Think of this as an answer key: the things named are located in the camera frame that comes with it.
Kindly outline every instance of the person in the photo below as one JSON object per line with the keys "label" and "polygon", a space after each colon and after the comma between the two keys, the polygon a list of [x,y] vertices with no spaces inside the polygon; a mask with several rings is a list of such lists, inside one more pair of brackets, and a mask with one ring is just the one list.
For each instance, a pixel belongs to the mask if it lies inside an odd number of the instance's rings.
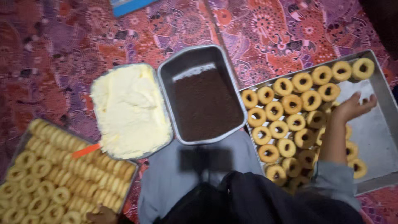
{"label": "person", "polygon": [[[360,97],[354,93],[332,112],[311,181],[294,196],[262,175],[245,132],[200,147],[172,142],[149,158],[141,180],[140,223],[363,223],[347,166],[345,125],[374,108],[377,99],[371,95],[360,104]],[[120,222],[106,207],[87,218]]]}

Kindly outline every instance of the pink floral carpet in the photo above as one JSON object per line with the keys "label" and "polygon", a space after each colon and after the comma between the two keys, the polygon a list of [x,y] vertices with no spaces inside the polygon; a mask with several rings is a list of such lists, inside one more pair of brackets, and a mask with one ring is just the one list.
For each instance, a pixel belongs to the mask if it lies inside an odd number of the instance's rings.
{"label": "pink floral carpet", "polygon": [[[0,2],[0,178],[34,117],[87,138],[100,133],[89,97],[115,65],[158,65],[180,49],[220,44],[240,87],[372,49],[390,87],[393,61],[358,0],[160,0],[114,18],[108,0]],[[124,213],[138,222],[139,180]],[[358,197],[367,223],[398,223],[398,188]]]}

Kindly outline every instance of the metal baking tray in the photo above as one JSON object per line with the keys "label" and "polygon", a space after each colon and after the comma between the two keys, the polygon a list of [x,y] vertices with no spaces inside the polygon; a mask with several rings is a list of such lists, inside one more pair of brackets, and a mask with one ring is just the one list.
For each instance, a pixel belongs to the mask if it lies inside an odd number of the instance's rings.
{"label": "metal baking tray", "polygon": [[[358,145],[358,157],[368,166],[368,173],[364,177],[354,181],[358,187],[358,194],[398,183],[398,106],[372,50],[347,55],[307,69],[275,77],[240,90],[255,90],[259,87],[272,85],[281,77],[290,79],[297,73],[311,73],[316,67],[321,65],[331,67],[337,61],[353,63],[360,58],[369,58],[375,63],[373,75],[370,79],[358,83],[349,81],[339,83],[338,86],[341,88],[341,93],[337,98],[338,102],[343,102],[355,91],[361,91],[361,99],[369,97],[372,93],[376,94],[378,99],[376,108],[371,112],[348,122],[352,127],[350,141]],[[248,124],[247,129],[250,137],[252,137],[252,128]]]}
{"label": "metal baking tray", "polygon": [[[231,129],[230,131],[215,138],[199,141],[185,141],[180,135],[177,124],[178,116],[176,116],[177,112],[173,100],[173,78],[176,76],[184,76],[184,72],[190,69],[197,69],[201,71],[202,69],[208,69],[209,67],[215,67],[224,70],[225,72],[223,74],[227,74],[225,79],[226,84],[228,85],[230,92],[236,95],[236,100],[238,101],[242,109],[242,123]],[[228,57],[220,46],[210,44],[186,47],[179,52],[173,54],[169,59],[164,61],[158,67],[157,73],[160,87],[162,88],[163,94],[165,96],[166,105],[170,111],[173,128],[176,132],[176,137],[182,144],[201,145],[215,143],[224,139],[225,137],[234,133],[245,125],[247,120],[247,112],[243,105],[242,99],[240,98],[239,90],[236,86],[235,78],[228,62]]]}
{"label": "metal baking tray", "polygon": [[[115,70],[115,69],[118,69],[118,68],[126,68],[126,67],[133,66],[133,65],[147,65],[147,66],[149,66],[149,67],[151,68],[151,70],[152,70],[152,75],[153,75],[153,78],[154,78],[154,80],[155,80],[155,84],[159,87],[160,95],[162,96],[163,101],[164,101],[165,95],[163,95],[163,92],[162,92],[161,89],[160,89],[159,80],[158,80],[158,77],[156,76],[156,72],[155,72],[155,70],[153,69],[153,67],[152,67],[150,64],[147,64],[147,63],[136,63],[136,64],[129,64],[129,65],[118,65],[118,66],[113,67],[111,70],[104,72],[101,76],[104,76],[104,75],[109,74],[112,70]],[[97,111],[97,106],[94,104],[94,114],[96,115],[96,118],[97,118],[98,116],[97,116],[97,112],[96,112],[96,111]],[[163,103],[163,112],[164,112],[165,118],[168,119],[169,122],[170,122],[169,112],[167,111],[167,108],[166,108],[166,106],[165,106],[164,103]],[[163,145],[161,145],[160,147],[158,147],[157,150],[155,150],[155,151],[153,151],[153,152],[146,152],[146,153],[144,153],[142,156],[135,157],[135,158],[130,158],[130,159],[137,160],[137,159],[148,158],[148,157],[152,156],[153,154],[155,154],[156,152],[158,152],[159,150],[161,150],[161,149],[163,149],[164,147],[166,147],[168,144],[171,143],[171,141],[173,141],[173,138],[174,138],[174,132],[173,132],[173,129],[172,129],[171,125],[170,125],[169,132],[170,132],[169,140],[168,140],[165,144],[163,144]],[[111,157],[112,159],[120,160],[119,158],[113,157],[113,156],[110,155],[109,153],[107,153],[107,154],[108,154],[108,156]]]}
{"label": "metal baking tray", "polygon": [[[46,122],[48,122],[50,125],[56,126],[57,128],[59,128],[59,129],[65,131],[65,132],[68,132],[69,134],[71,134],[71,135],[77,137],[77,138],[78,138],[79,140],[81,140],[81,141],[84,141],[84,142],[86,142],[86,143],[88,143],[88,144],[95,144],[95,143],[96,143],[95,141],[93,141],[93,140],[91,140],[91,139],[87,139],[87,138],[85,138],[85,137],[83,137],[83,136],[81,136],[81,135],[79,135],[79,134],[76,134],[76,133],[74,133],[74,132],[72,132],[72,131],[70,131],[70,130],[68,130],[68,129],[65,129],[65,128],[62,127],[62,126],[59,126],[59,125],[57,125],[57,124],[54,124],[54,123],[52,123],[52,122],[49,121],[49,120],[46,120],[46,119],[43,119],[43,120],[45,120]],[[15,159],[16,159],[16,157],[17,157],[21,152],[23,152],[23,151],[25,150],[25,145],[26,145],[26,143],[29,141],[29,139],[30,139],[32,136],[33,136],[32,133],[31,133],[31,132],[29,131],[29,129],[27,128],[26,131],[24,132],[24,134],[21,136],[21,139],[20,139],[20,141],[19,141],[19,143],[18,143],[18,145],[17,145],[17,148],[15,149],[15,152],[14,152],[12,158],[11,158],[11,163],[10,163],[9,166],[7,167],[6,174],[8,173],[8,169],[9,169],[10,167],[12,167],[12,166],[15,164]],[[129,162],[129,163],[131,163],[131,164],[133,164],[133,165],[135,166],[135,171],[134,171],[133,175],[131,176],[131,182],[130,182],[129,189],[128,189],[128,191],[127,191],[127,194],[126,194],[126,195],[124,196],[124,198],[123,198],[122,206],[119,208],[119,210],[118,210],[118,212],[117,212],[118,214],[122,213],[122,211],[123,211],[123,207],[124,207],[124,204],[126,203],[127,196],[128,196],[129,193],[130,193],[131,186],[133,185],[134,179],[135,179],[135,177],[137,176],[138,170],[140,169],[140,166],[139,166],[138,163],[136,163],[136,162],[134,162],[134,161],[132,161],[132,160],[127,160],[127,162]],[[2,180],[2,181],[0,181],[0,185],[3,184],[5,181],[6,181],[5,179]]]}

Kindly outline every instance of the sleeve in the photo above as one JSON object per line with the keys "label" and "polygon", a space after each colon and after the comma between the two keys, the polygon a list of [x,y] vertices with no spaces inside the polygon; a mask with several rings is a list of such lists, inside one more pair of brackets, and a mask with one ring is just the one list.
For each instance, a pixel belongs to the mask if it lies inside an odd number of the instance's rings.
{"label": "sleeve", "polygon": [[356,211],[361,209],[359,201],[354,197],[357,187],[354,184],[352,168],[319,160],[316,163],[311,182],[296,194],[301,198],[314,198],[324,196],[330,199],[340,200]]}

